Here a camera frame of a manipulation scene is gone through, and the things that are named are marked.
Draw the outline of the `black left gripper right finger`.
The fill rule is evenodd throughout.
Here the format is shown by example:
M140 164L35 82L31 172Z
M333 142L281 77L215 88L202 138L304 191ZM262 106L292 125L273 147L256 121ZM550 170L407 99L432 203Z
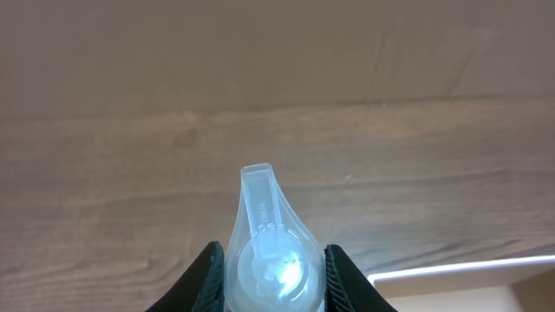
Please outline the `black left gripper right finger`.
M325 312L396 312L337 244L325 250Z

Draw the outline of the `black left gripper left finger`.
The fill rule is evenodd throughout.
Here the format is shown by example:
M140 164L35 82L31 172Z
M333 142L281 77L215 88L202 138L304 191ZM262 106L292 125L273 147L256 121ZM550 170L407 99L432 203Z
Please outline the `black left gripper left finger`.
M225 253L211 241L177 282L147 312L223 312Z

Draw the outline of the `purple foam soap pump bottle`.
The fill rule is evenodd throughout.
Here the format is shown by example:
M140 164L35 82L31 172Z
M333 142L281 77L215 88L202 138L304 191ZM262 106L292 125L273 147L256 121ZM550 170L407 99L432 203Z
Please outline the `purple foam soap pump bottle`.
M231 312L324 309L325 261L319 242L292 209L268 163L240 171L238 214L225 254Z

